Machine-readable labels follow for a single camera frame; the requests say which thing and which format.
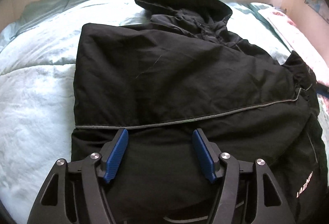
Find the black hooded jacket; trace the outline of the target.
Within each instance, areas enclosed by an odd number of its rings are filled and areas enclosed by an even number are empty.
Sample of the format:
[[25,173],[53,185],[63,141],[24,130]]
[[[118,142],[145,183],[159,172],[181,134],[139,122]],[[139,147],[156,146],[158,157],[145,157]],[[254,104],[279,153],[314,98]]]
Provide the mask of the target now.
[[236,159],[270,166],[297,223],[328,191],[316,76],[296,53],[282,62],[226,27],[219,0],[135,0],[147,24],[82,27],[74,76],[72,160],[128,130],[106,189],[117,223],[204,217],[216,190],[192,146],[200,128]]

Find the pink floral pillow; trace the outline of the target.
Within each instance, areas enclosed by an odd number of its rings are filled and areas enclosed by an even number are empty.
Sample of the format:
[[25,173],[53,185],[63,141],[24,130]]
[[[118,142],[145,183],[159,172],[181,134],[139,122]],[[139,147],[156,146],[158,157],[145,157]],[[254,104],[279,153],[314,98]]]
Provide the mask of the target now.
[[305,35],[296,27],[295,23],[287,15],[272,7],[260,9],[258,13],[270,23],[287,47],[296,51],[314,71],[317,81],[328,87],[328,66],[326,62]]

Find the light teal quilted duvet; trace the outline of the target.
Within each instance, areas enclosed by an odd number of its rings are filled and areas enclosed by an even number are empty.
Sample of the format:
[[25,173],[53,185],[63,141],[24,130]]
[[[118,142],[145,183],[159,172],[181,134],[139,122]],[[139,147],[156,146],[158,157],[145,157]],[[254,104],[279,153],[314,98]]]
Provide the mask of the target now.
[[[296,52],[253,5],[219,1],[231,8],[229,31],[279,62]],[[105,192],[115,178],[98,177],[101,149],[71,158],[76,57],[85,24],[147,24],[150,14],[135,0],[45,0],[31,9],[41,19],[1,33],[1,223],[117,223]],[[209,142],[221,165],[210,211],[160,223],[297,223],[264,159],[238,160]],[[311,223],[328,223],[327,213],[328,191]]]

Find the colourful wall map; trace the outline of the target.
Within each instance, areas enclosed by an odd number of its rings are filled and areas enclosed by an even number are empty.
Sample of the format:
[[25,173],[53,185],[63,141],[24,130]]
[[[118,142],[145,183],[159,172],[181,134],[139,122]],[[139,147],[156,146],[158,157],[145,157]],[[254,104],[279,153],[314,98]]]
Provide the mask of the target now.
[[305,4],[311,7],[326,23],[328,23],[329,10],[325,0],[305,0]]

